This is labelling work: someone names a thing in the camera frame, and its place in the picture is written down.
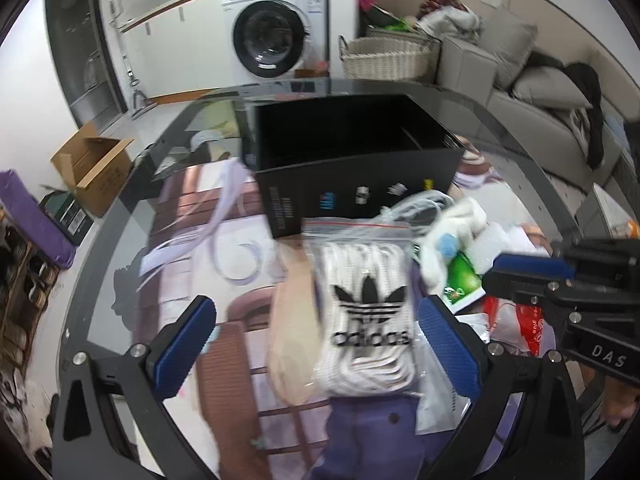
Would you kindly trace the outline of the red balloon glue packet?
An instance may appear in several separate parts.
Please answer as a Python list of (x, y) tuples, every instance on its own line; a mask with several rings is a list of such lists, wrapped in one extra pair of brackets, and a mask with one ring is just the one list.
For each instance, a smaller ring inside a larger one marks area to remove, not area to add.
[(544, 317), (541, 308), (486, 296), (484, 312), (488, 315), (492, 340), (506, 344), (518, 353), (539, 356), (540, 343), (544, 334)]

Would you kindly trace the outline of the adidas shoelace zip bag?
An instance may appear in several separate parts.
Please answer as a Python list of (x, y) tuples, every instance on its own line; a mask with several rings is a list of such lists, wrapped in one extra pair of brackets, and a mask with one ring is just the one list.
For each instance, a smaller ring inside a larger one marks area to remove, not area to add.
[(410, 226), (318, 218), (305, 220), (302, 234), (320, 311), (320, 389), (330, 398), (409, 391), (416, 382)]

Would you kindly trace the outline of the white medicine sachet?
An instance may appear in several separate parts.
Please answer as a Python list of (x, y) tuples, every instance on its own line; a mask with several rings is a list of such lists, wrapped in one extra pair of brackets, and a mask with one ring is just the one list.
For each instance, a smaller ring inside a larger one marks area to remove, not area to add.
[(416, 434), (436, 434), (455, 430), (462, 421), (471, 401), (459, 396), (450, 382), (442, 364), (422, 333), (416, 334), (413, 343), (413, 359), (416, 366)]

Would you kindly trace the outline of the white foam packet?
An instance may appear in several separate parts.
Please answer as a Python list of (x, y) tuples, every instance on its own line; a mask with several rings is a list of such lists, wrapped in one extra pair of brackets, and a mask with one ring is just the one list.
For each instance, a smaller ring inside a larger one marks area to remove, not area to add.
[(478, 275), (483, 275), (492, 267), (498, 255), (504, 252), (513, 252), (515, 254), (524, 238), (526, 238), (526, 234), (519, 226), (505, 230), (498, 223), (489, 223), (466, 246), (464, 253), (466, 258), (469, 259), (474, 272)]

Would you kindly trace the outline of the green medicine packet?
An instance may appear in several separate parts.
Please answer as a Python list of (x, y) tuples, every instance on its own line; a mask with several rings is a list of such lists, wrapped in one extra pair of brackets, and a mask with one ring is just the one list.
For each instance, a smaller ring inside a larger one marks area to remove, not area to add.
[(447, 281), (440, 298), (451, 313), (458, 314), (485, 297), (482, 279), (463, 252), (458, 252), (450, 261), (447, 271)]

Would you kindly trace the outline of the grey sofa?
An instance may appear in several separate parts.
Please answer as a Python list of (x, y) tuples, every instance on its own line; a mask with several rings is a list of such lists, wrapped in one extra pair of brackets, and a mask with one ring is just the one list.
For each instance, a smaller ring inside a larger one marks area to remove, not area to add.
[(593, 183), (616, 182), (627, 200), (639, 198), (639, 178), (627, 145), (623, 117), (601, 102), (603, 158), (597, 168), (587, 162), (588, 127), (577, 102), (577, 84), (555, 67), (526, 67), (515, 86), (497, 86), (498, 60), (475, 44), (442, 38), (437, 83), (486, 107), (520, 142), (544, 171), (588, 190)]

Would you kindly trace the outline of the cream flat shoelace bundle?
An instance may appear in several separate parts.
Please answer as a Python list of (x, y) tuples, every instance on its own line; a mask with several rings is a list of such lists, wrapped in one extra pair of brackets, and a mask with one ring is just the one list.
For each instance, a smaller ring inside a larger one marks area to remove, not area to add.
[(321, 328), (314, 299), (311, 261), (299, 236), (276, 243), (283, 280), (271, 300), (267, 359), (276, 395), (288, 405), (302, 405), (318, 393), (314, 367), (321, 349)]

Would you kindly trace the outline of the grey cushion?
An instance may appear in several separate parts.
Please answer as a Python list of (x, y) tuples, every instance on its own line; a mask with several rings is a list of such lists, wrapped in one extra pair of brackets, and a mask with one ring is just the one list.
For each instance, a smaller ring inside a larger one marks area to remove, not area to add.
[(538, 26), (499, 6), (485, 22), (478, 46), (497, 62), (496, 86), (507, 89), (521, 73), (535, 47)]

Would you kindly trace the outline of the dark green box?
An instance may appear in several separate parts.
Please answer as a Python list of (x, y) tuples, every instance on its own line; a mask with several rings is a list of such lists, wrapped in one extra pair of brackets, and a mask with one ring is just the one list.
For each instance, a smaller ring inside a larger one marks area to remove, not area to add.
[(82, 244), (93, 226), (93, 218), (70, 192), (52, 191), (39, 206), (75, 247)]

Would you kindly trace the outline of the black cardboard box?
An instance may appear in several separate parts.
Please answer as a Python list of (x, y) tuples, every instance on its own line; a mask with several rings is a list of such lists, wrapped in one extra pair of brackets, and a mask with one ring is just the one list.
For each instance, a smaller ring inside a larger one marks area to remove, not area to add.
[(422, 191), (447, 192), (463, 146), (404, 94), (257, 105), (243, 157), (273, 237), (307, 218), (371, 219)]

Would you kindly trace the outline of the pile of clothes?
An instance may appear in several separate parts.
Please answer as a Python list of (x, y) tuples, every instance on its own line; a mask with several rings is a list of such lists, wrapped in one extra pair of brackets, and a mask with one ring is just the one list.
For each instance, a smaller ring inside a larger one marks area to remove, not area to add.
[(483, 23), (460, 0), (423, 0), (416, 14), (416, 27), (434, 38), (451, 36), (476, 44)]

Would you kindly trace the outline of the brown cardboard box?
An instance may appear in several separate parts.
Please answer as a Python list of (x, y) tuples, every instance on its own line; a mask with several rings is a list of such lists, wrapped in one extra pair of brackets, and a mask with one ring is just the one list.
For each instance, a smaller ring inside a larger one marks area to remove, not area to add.
[(132, 139), (101, 136), (93, 122), (83, 125), (52, 157), (52, 165), (78, 202), (101, 218), (125, 185)]

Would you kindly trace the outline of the white wicker basket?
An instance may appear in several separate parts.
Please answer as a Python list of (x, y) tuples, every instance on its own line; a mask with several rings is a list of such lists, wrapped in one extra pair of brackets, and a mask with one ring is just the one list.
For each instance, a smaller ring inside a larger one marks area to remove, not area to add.
[(338, 40), (343, 72), (348, 79), (415, 80), (428, 71), (431, 49), (426, 44), (394, 37)]

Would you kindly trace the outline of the mop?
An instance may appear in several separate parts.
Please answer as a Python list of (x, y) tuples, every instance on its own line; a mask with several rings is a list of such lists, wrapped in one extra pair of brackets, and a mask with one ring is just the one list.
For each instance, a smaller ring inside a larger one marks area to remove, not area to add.
[(136, 120), (149, 110), (156, 107), (156, 104), (152, 102), (148, 96), (144, 93), (140, 87), (140, 79), (134, 73), (134, 69), (130, 63), (128, 52), (124, 43), (124, 37), (120, 30), (118, 19), (124, 12), (124, 6), (122, 0), (108, 0), (108, 6), (111, 13), (111, 28), (114, 29), (116, 41), (118, 44), (120, 55), (122, 56), (122, 64), (124, 64), (125, 72), (128, 78), (128, 84), (131, 96), (131, 105), (129, 107), (130, 116), (132, 120)]

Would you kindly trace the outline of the white washing machine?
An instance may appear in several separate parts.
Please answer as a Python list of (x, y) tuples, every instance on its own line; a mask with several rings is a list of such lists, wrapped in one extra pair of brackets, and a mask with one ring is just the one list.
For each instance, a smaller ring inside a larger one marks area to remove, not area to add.
[(329, 68), (328, 0), (221, 0), (236, 84)]

